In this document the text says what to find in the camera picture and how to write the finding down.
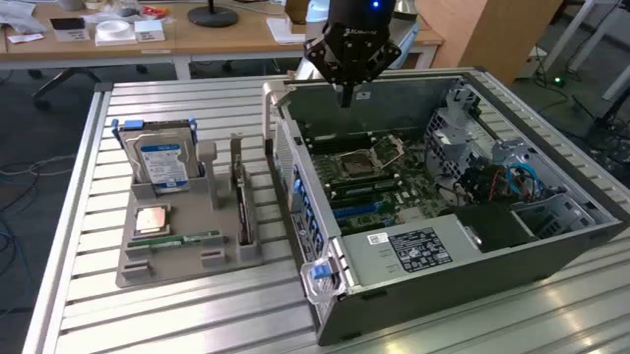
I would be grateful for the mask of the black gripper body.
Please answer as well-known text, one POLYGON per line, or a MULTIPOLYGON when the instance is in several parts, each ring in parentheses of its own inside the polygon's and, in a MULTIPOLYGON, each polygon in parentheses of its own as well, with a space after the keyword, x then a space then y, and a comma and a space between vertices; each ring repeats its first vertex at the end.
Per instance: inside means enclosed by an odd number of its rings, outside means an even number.
POLYGON ((388 25, 395 8, 394 1, 331 1, 328 8, 328 44, 342 64, 344 84, 346 51, 364 42, 382 44, 390 39, 388 25))

